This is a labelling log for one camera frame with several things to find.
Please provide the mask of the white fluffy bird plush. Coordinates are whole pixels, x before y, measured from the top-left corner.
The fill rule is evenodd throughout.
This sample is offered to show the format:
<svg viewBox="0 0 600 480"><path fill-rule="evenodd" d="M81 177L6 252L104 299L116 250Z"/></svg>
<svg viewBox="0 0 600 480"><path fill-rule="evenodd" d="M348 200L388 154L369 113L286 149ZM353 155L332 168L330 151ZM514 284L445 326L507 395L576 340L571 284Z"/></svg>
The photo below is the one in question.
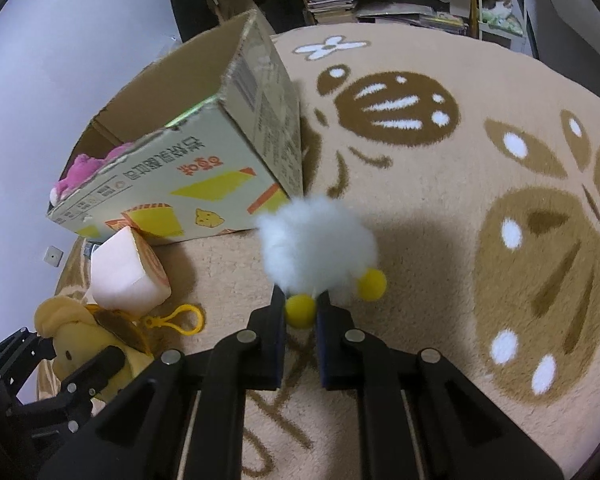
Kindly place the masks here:
<svg viewBox="0 0 600 480"><path fill-rule="evenodd" d="M388 281L380 270L374 233L340 200L324 195L295 198L256 221L263 269L284 294L286 323L312 327L317 299L336 304L377 301Z"/></svg>

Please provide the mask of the stack of books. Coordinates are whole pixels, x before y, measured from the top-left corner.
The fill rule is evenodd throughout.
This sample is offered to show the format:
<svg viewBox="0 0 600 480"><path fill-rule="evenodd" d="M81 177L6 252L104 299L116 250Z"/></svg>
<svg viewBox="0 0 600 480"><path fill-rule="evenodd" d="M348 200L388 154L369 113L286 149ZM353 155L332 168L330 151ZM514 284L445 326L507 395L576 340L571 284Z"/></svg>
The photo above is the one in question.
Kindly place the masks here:
<svg viewBox="0 0 600 480"><path fill-rule="evenodd" d="M309 0L308 11L317 24L356 22L356 0Z"/></svg>

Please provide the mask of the beige patterned round rug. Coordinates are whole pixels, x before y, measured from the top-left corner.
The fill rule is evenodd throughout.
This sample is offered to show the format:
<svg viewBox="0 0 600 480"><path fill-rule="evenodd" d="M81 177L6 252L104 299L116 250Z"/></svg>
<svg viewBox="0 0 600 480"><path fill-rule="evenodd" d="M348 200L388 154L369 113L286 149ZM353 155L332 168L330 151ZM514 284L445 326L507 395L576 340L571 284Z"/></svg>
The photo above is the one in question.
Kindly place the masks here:
<svg viewBox="0 0 600 480"><path fill-rule="evenodd" d="M151 132L146 106L135 119L120 102L166 118L185 83L219 87L240 31L228 25L144 68L74 151ZM300 96L304 190L340 198L377 236L389 289L351 301L356 324L399 350L438 349L566 479L591 477L600 98L527 55L404 25L313 26L273 42ZM227 223L156 248L173 287L156 314L200 304L207 326L148 330L152 350L207 349L268 302L257 234ZM283 388L247 394L243 479L360 478L354 394L320 388L312 336L289 334Z"/></svg>

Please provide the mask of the black hanging garment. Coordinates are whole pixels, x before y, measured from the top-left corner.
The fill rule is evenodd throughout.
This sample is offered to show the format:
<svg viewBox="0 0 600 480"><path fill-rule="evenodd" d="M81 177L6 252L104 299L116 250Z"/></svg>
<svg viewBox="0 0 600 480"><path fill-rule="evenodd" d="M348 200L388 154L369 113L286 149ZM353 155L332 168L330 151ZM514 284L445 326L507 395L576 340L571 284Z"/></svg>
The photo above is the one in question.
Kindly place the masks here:
<svg viewBox="0 0 600 480"><path fill-rule="evenodd" d="M220 24L208 0L170 0L182 42L186 42Z"/></svg>

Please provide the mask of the white metal cart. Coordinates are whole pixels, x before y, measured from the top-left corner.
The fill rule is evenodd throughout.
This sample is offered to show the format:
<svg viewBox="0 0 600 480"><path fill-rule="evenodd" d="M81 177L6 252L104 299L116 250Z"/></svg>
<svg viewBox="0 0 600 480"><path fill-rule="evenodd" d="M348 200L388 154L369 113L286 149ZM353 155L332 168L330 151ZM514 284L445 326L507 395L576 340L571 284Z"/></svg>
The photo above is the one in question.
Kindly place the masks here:
<svg viewBox="0 0 600 480"><path fill-rule="evenodd" d="M536 57L527 0L477 0L478 38Z"/></svg>

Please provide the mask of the white wall socket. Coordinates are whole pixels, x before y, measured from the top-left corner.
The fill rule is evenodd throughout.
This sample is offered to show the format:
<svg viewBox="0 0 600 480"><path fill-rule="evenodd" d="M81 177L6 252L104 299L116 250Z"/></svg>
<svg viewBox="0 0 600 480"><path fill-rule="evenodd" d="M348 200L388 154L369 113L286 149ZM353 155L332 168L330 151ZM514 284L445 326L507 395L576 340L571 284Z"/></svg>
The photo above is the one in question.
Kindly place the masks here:
<svg viewBox="0 0 600 480"><path fill-rule="evenodd" d="M43 261L54 268L58 268L62 259L64 258L64 255L65 253L61 249L50 245L45 249Z"/></svg>

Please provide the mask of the pink bear plush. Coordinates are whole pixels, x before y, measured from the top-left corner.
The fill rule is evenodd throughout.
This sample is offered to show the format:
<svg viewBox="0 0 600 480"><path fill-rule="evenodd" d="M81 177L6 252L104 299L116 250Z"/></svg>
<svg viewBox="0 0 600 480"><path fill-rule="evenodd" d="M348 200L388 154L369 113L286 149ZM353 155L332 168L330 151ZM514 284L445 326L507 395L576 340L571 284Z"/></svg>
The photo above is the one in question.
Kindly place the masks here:
<svg viewBox="0 0 600 480"><path fill-rule="evenodd" d="M122 155L131 146L131 143L119 145L104 158L92 157L87 154L76 156L65 177L60 179L50 190L50 206L55 207L91 176L94 176L100 168Z"/></svg>

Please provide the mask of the brown cardboard box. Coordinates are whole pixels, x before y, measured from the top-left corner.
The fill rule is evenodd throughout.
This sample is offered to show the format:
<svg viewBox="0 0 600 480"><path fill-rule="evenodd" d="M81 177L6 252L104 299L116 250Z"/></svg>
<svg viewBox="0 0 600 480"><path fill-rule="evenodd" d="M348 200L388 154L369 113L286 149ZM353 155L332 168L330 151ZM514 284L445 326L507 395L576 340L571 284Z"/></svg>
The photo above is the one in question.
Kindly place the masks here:
<svg viewBox="0 0 600 480"><path fill-rule="evenodd" d="M205 99L216 105L166 124ZM129 226L149 243L248 230L303 192L299 99L263 14L250 10L148 65L95 115L70 155L132 146L50 221L102 242Z"/></svg>

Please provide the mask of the yellow dog plush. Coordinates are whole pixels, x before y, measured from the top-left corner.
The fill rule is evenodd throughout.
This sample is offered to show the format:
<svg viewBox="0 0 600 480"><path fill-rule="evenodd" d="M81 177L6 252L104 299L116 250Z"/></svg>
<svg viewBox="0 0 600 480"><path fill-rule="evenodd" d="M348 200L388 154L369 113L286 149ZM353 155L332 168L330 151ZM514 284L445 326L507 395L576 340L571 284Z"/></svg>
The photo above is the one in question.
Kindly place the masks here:
<svg viewBox="0 0 600 480"><path fill-rule="evenodd" d="M204 328L204 311L192 304L182 304L171 314L156 318L144 316L134 321L122 311L110 311L97 304L81 304L66 296L47 299L34 314L35 331L50 338L56 356L54 374L66 380L82 365L109 346L124 354L124 364L107 385L95 394L99 401L110 402L154 360L143 330L169 327L184 336L193 336Z"/></svg>

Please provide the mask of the pink swirl roll cake plush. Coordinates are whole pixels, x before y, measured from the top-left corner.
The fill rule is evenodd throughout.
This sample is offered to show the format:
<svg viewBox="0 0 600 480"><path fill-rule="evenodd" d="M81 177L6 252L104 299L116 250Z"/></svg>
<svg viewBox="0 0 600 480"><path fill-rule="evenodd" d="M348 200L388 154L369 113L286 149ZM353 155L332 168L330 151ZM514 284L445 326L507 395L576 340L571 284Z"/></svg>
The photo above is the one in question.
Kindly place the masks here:
<svg viewBox="0 0 600 480"><path fill-rule="evenodd" d="M91 256L95 304L141 318L172 294L166 271L152 247L126 226Z"/></svg>

